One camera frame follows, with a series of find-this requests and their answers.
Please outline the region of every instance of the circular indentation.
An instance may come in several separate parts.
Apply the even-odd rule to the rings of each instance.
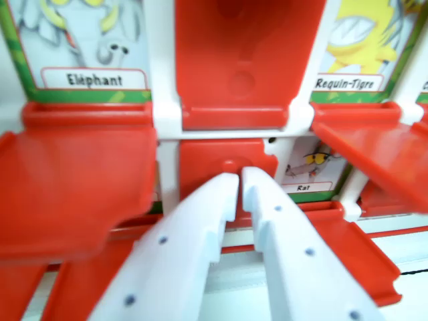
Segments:
[[[306,253],[306,255],[309,255],[309,256],[314,256],[315,255],[314,249],[312,249],[310,247],[308,247],[307,249],[305,249],[305,253]]]
[[[223,172],[226,173],[238,173],[238,166],[234,160],[227,159],[221,165]]]
[[[135,303],[135,300],[136,300],[135,296],[133,296],[132,294],[130,294],[129,296],[127,296],[125,298],[124,305],[125,306],[131,306],[131,305],[133,305]]]
[[[168,237],[166,237],[166,236],[162,236],[160,239],[159,239],[159,244],[165,244],[166,242],[168,241]]]
[[[358,311],[349,312],[349,316],[352,320],[360,320],[360,313]]]
[[[229,82],[232,95],[242,97],[251,93],[255,86],[255,79],[249,72],[237,72]]]
[[[217,0],[217,8],[225,18],[236,18],[242,12],[245,0]]]

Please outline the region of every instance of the cartoon shark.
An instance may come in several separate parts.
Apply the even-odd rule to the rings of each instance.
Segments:
[[[403,18],[400,0],[342,0],[327,47],[336,58],[328,72],[360,65],[362,74],[377,74],[396,61]]]

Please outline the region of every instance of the small dot hole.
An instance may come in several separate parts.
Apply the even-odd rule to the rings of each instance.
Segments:
[[[309,256],[314,256],[315,255],[314,249],[311,249],[310,247],[307,248],[307,249],[305,249],[305,253],[306,253],[306,255],[309,255]]]
[[[125,306],[131,306],[135,303],[135,296],[133,296],[132,294],[130,294],[129,296],[127,296],[125,298]]]
[[[360,320],[360,314],[358,313],[358,311],[349,312],[349,316],[352,320]]]
[[[166,242],[168,241],[168,237],[166,237],[166,236],[162,236],[160,239],[159,239],[159,244],[165,244]]]

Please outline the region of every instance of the white plastic claw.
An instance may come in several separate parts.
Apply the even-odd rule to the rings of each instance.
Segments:
[[[239,177],[223,173],[189,195],[134,246],[90,319],[197,320],[225,222],[235,219]]]
[[[299,207],[257,167],[245,167],[243,208],[263,252],[273,321],[383,320]]]

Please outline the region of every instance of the red plastic compartment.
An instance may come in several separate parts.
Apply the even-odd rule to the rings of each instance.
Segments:
[[[400,270],[356,223],[343,219],[337,209],[306,212],[327,245],[378,306],[401,299],[393,282]]]
[[[369,181],[362,190],[358,204],[362,209],[362,217],[410,212],[409,207],[403,204],[402,201],[390,196],[372,181]]]
[[[84,105],[79,117],[70,105],[51,107],[30,104],[27,130],[0,138],[0,259],[87,255],[150,210],[156,131],[144,113],[131,121],[110,110],[99,121]]]
[[[284,126],[324,4],[176,0],[177,91],[183,128]]]
[[[47,264],[0,265],[0,320],[20,320]]]
[[[209,179],[221,174],[240,175],[243,167],[256,166],[272,177],[278,160],[264,152],[261,138],[186,140],[180,143],[180,199],[189,196]],[[236,220],[228,228],[250,227],[250,214],[242,209],[241,193],[238,194]]]
[[[136,220],[136,223],[142,221],[144,225],[120,227],[112,232],[98,255],[62,264],[41,320],[86,320],[129,255],[134,242],[159,218],[147,215]]]
[[[313,105],[321,140],[409,210],[428,213],[428,124],[400,124],[392,102]]]

